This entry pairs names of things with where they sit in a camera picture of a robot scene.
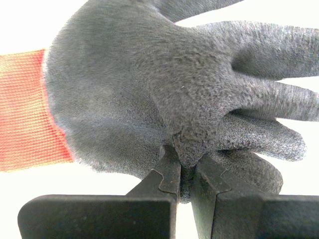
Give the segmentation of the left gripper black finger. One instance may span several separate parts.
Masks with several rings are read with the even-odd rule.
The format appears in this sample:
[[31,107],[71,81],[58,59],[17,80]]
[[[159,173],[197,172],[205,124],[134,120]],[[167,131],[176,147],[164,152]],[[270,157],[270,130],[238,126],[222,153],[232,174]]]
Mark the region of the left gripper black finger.
[[200,239],[317,239],[319,198],[263,193],[208,156],[196,165],[191,205]]
[[181,165],[173,147],[124,196],[45,195],[19,211],[24,239],[173,239]]

